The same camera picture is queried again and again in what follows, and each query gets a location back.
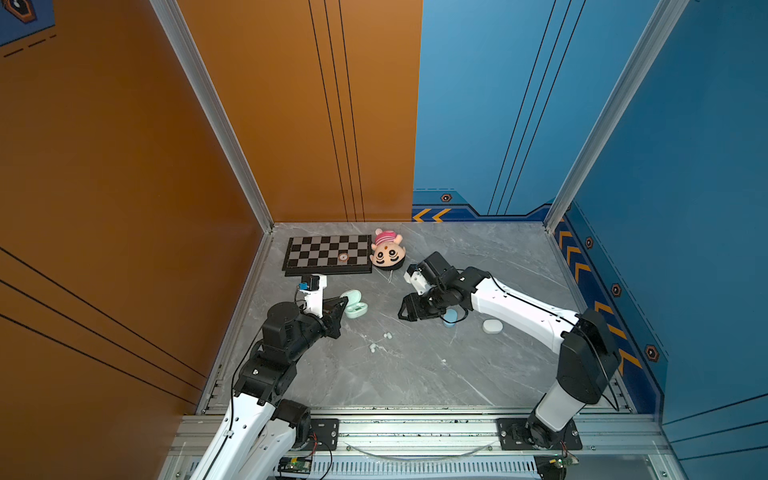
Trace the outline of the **green circuit board left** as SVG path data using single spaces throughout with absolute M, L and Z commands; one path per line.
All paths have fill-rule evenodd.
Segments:
M 283 457 L 277 467 L 277 476 L 288 474 L 309 475 L 312 471 L 313 460 L 310 457 Z

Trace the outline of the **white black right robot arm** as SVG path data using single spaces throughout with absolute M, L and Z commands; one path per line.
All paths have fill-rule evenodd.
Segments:
M 526 448 L 566 449 L 575 431 L 574 417 L 596 405 L 612 391 L 619 350 L 604 317 L 594 311 L 578 313 L 523 294 L 476 267 L 457 269 L 438 252 L 408 266 L 404 279 L 414 291 L 402 300 L 402 321 L 441 319 L 460 309 L 457 322 L 471 312 L 488 315 L 548 347 L 558 358 L 555 380 L 518 427 L 499 434 Z

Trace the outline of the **mint green charging case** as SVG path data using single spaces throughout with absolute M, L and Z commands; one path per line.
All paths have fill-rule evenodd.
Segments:
M 348 290 L 342 294 L 347 299 L 344 308 L 345 316 L 349 319 L 357 319 L 365 315 L 368 311 L 368 304 L 362 299 L 360 290 Z

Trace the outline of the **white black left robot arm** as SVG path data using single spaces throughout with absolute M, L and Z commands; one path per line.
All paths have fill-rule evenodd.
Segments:
M 337 339 L 348 299 L 321 300 L 315 309 L 293 301 L 267 312 L 261 338 L 233 377 L 230 401 L 194 479 L 267 479 L 289 451 L 306 444 L 310 408 L 286 400 L 298 362 L 323 338 Z

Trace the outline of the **aluminium corner post right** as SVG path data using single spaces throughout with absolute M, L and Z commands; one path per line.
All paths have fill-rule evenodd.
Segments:
M 545 217 L 547 233 L 553 233 L 564 218 L 688 4 L 689 0 L 664 0 L 656 5 Z

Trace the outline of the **pink plush doll head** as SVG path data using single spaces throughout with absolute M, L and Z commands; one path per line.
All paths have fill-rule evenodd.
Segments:
M 372 265 L 386 271 L 400 269 L 406 260 L 406 250 L 402 241 L 403 237 L 395 231 L 377 229 L 371 243 Z

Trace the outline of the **black folding chess board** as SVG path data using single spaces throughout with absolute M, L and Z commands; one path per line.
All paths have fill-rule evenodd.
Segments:
M 342 263 L 338 257 L 344 253 L 349 258 Z M 373 269 L 370 253 L 370 235 L 291 237 L 282 270 L 286 277 L 368 274 Z

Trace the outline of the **aluminium corner post left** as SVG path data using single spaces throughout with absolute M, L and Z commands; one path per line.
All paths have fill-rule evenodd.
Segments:
M 149 3 L 226 156 L 247 203 L 261 229 L 265 233 L 271 234 L 274 220 L 178 2 L 150 0 Z

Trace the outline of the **green circuit board right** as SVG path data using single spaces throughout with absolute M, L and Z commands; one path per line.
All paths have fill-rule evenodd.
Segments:
M 554 468 L 556 470 L 566 470 L 571 466 L 578 465 L 579 463 L 580 463 L 580 460 L 577 456 L 571 453 L 563 453 L 561 455 L 548 459 L 545 465 L 548 468 Z

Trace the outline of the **white earbud charging case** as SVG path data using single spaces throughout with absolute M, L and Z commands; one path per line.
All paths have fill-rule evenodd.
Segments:
M 503 331 L 503 323 L 497 319 L 488 319 L 483 322 L 482 329 L 486 334 L 496 335 Z

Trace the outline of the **green circuit board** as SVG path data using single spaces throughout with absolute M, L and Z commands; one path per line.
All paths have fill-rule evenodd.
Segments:
M 310 457 L 283 457 L 277 467 L 277 476 L 288 474 L 309 475 L 312 471 L 313 460 Z
M 571 466 L 578 465 L 579 463 L 580 463 L 580 460 L 577 456 L 571 453 L 563 453 L 561 455 L 548 459 L 545 465 L 548 468 L 554 468 L 556 470 L 566 470 Z

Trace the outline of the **aluminium corner post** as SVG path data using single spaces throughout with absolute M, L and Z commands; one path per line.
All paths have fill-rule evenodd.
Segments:
M 689 0 L 664 0 L 656 5 L 545 217 L 547 233 L 553 233 L 564 218 L 688 4 Z
M 149 3 L 226 156 L 247 203 L 261 229 L 265 233 L 271 234 L 274 220 L 178 2 L 150 0 Z

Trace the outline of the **light blue charging case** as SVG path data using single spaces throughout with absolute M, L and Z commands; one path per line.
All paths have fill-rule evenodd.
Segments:
M 447 309 L 441 318 L 446 327 L 453 327 L 459 322 L 458 312 L 454 309 Z

